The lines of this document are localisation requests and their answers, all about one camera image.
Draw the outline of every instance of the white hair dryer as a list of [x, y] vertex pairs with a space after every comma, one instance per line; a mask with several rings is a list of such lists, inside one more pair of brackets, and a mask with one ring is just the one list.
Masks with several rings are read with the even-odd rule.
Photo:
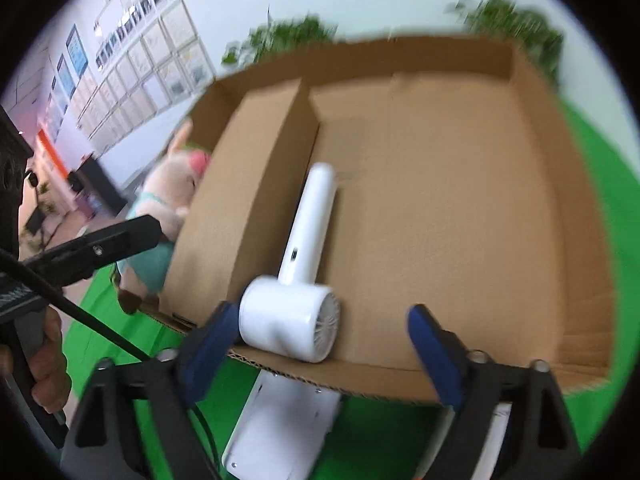
[[240, 335], [249, 346], [310, 363], [331, 351], [340, 307], [328, 286], [314, 282], [335, 187], [329, 164], [311, 167], [277, 279], [256, 278], [240, 301]]

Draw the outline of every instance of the ceiling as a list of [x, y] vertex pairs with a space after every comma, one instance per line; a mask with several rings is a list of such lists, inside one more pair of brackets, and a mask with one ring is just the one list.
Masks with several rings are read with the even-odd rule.
[[31, 45], [18, 65], [14, 76], [2, 92], [0, 105], [7, 112], [18, 130], [24, 133], [27, 142], [32, 143], [38, 133], [38, 109], [42, 73], [49, 63], [49, 38], [51, 23]]

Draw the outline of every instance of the pink snout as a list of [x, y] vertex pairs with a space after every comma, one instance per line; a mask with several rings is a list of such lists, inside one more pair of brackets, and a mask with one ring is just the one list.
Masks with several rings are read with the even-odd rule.
[[204, 175], [207, 165], [209, 164], [209, 159], [209, 153], [203, 152], [202, 150], [195, 150], [189, 154], [189, 165], [191, 166], [191, 169], [196, 172], [198, 177], [202, 177]]

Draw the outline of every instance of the teal clothing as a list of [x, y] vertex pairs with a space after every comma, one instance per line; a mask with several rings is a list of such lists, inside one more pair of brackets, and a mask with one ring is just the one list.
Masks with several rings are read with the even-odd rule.
[[[159, 196], [149, 192], [142, 192], [133, 203], [133, 206], [131, 206], [131, 210], [127, 214], [127, 220], [138, 215], [138, 207], [146, 200], [155, 200], [162, 205], [166, 205]], [[118, 272], [122, 275], [127, 266], [132, 267], [136, 276], [146, 285], [146, 290], [148, 290], [149, 294], [158, 294], [164, 287], [164, 279], [169, 271], [169, 264], [173, 256], [174, 244], [160, 242], [153, 249], [134, 254], [125, 260], [120, 260], [117, 263]]]

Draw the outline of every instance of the pig ear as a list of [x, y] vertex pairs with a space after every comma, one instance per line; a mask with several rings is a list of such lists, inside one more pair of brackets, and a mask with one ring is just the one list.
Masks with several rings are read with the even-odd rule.
[[169, 145], [167, 146], [167, 153], [175, 153], [183, 149], [189, 140], [191, 131], [193, 130], [193, 121], [190, 117], [186, 117], [178, 129], [175, 131]]

